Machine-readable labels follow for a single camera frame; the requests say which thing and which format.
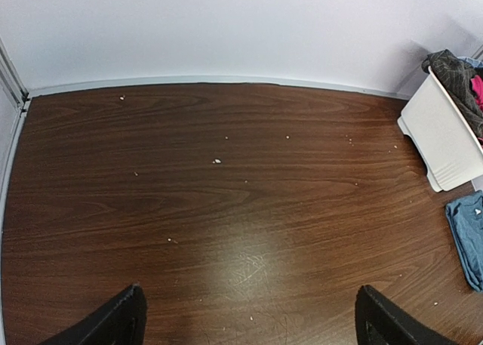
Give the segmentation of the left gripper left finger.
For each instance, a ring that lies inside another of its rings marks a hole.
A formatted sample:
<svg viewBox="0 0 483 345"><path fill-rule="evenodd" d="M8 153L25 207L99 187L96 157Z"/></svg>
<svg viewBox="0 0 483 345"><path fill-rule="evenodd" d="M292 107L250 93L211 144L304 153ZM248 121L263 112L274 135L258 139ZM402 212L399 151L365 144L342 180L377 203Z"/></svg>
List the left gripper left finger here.
<svg viewBox="0 0 483 345"><path fill-rule="evenodd" d="M131 284L80 322L44 340L44 344L142 344L147 302Z"/></svg>

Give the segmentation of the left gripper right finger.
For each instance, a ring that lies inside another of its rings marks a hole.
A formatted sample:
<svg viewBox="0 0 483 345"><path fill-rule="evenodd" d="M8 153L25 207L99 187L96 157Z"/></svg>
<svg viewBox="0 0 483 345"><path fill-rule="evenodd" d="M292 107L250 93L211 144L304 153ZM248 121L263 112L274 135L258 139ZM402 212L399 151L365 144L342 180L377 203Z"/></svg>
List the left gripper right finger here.
<svg viewBox="0 0 483 345"><path fill-rule="evenodd" d="M370 285L358 290L355 300L358 344L453 344L426 327Z"/></svg>

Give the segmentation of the blue polo shirt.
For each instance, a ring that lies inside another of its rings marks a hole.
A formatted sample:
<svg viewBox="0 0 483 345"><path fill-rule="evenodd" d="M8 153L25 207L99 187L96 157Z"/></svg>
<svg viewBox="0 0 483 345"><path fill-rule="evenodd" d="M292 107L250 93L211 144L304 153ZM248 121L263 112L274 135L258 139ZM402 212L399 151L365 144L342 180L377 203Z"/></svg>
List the blue polo shirt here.
<svg viewBox="0 0 483 345"><path fill-rule="evenodd" d="M449 202L445 215L465 279L482 293L482 191Z"/></svg>

